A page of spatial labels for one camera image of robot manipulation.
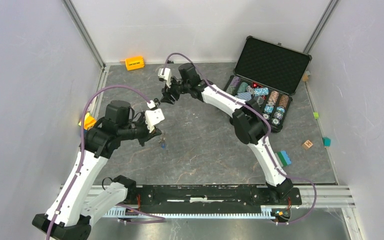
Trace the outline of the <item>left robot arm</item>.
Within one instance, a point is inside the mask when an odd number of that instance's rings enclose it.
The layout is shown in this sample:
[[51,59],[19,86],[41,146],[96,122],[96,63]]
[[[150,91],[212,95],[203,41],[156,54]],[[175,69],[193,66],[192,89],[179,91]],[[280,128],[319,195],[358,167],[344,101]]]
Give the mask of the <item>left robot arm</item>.
[[147,103],[137,121],[131,119],[131,105],[112,101],[105,116],[83,133],[73,169],[51,207],[36,214],[32,225],[54,240],[86,240],[92,227],[117,204],[133,203],[137,198],[134,180],[119,175],[92,200],[86,198],[94,180],[122,141],[138,140],[141,146],[161,135],[156,127],[165,119],[158,100]]

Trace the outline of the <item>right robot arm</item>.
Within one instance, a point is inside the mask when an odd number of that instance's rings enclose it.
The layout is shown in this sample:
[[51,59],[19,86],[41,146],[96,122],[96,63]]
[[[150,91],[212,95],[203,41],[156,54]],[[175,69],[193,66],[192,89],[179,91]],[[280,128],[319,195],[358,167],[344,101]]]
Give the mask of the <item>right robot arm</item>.
[[286,201],[293,183],[275,156],[268,137],[271,127],[257,102],[253,99],[244,101],[227,94],[214,83],[199,76],[192,63],[182,64],[178,71],[180,79],[174,77],[167,66],[159,69],[158,78],[165,83],[160,101],[174,104],[182,94],[190,94],[192,98],[229,115],[236,137],[252,150],[264,172],[269,199],[275,204]]

